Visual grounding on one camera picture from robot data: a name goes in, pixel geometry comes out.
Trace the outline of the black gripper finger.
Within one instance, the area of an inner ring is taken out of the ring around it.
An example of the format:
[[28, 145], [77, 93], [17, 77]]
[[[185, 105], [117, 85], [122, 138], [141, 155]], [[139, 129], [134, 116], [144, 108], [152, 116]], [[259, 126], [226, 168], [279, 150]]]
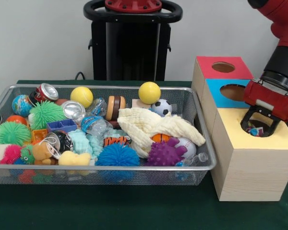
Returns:
[[281, 119], [272, 115], [272, 114], [268, 114], [267, 115], [268, 118], [270, 118], [271, 120], [273, 120], [272, 124], [268, 127], [268, 129], [265, 131], [265, 137], [269, 137], [271, 136], [274, 131], [276, 130], [278, 124], [280, 123]]
[[243, 119], [240, 122], [241, 128], [245, 131], [248, 128], [248, 122], [251, 116], [257, 112], [257, 106], [256, 105], [251, 105], [250, 108], [247, 110], [245, 113]]

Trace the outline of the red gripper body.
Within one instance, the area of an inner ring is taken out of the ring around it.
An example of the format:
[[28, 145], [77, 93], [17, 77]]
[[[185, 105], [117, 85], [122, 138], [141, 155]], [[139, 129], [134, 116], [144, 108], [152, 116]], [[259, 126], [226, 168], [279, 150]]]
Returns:
[[271, 115], [288, 121], [288, 90], [264, 80], [250, 80], [244, 90], [245, 103], [260, 106]]

